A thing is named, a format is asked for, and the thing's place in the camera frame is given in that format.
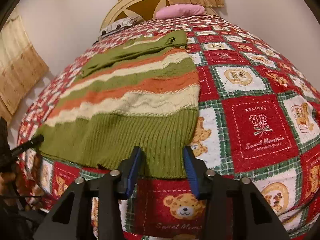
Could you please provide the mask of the green orange striped knit sweater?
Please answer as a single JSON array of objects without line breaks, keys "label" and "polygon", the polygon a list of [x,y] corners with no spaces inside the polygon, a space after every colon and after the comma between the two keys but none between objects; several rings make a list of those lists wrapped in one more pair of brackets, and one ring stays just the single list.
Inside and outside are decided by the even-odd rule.
[{"label": "green orange striped knit sweater", "polygon": [[128,40],[81,68],[37,130],[40,152],[113,170],[138,146],[141,176],[184,178],[182,154],[196,128],[199,93],[185,31]]}]

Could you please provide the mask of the beige curtain on left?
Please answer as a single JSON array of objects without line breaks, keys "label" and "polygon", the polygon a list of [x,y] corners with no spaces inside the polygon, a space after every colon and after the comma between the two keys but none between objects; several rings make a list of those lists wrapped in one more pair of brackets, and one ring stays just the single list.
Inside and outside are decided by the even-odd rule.
[{"label": "beige curtain on left", "polygon": [[1,117],[11,123],[21,100],[48,72],[25,31],[21,16],[7,21],[0,42]]}]

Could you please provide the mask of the red teddy bear patchwork bedspread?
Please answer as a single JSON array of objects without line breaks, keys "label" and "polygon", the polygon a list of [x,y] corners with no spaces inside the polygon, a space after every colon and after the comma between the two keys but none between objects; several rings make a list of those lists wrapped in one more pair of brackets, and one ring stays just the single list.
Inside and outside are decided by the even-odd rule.
[{"label": "red teddy bear patchwork bedspread", "polygon": [[[217,16],[151,20],[97,42],[36,99],[21,123],[18,144],[35,133],[59,97],[95,54],[141,36],[183,29],[200,78],[200,117],[190,146],[222,176],[250,178],[292,239],[306,239],[319,218],[319,92],[294,65],[257,36]],[[77,177],[106,171],[65,161],[20,158],[27,189],[47,196],[49,210]],[[202,217],[186,179],[141,179],[120,202],[128,239],[197,239]]]}]

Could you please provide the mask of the white patterned pillow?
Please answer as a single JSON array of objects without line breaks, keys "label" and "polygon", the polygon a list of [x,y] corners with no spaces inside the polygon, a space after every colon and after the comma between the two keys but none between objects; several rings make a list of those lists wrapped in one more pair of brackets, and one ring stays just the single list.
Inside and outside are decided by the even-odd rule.
[{"label": "white patterned pillow", "polygon": [[114,21],[113,23],[110,23],[109,25],[101,29],[100,35],[112,35],[123,29],[127,29],[134,25],[140,24],[141,22],[144,22],[144,18],[142,18],[141,16],[122,18]]}]

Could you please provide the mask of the cream wooden headboard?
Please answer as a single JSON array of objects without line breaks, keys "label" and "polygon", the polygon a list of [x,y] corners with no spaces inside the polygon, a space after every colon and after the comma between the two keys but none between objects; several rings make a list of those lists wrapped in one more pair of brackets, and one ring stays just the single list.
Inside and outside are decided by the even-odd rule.
[{"label": "cream wooden headboard", "polygon": [[141,16],[144,20],[154,20],[157,11],[170,6],[169,0],[120,0],[104,18],[100,30],[122,18]]}]

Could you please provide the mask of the pink pillow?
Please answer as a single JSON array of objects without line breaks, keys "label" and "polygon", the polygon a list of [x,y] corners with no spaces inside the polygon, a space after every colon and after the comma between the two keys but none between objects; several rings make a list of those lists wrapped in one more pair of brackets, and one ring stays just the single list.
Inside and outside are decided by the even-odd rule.
[{"label": "pink pillow", "polygon": [[190,17],[205,15],[206,10],[201,5],[196,4],[174,4],[163,7],[155,14],[155,19],[164,20],[177,17]]}]

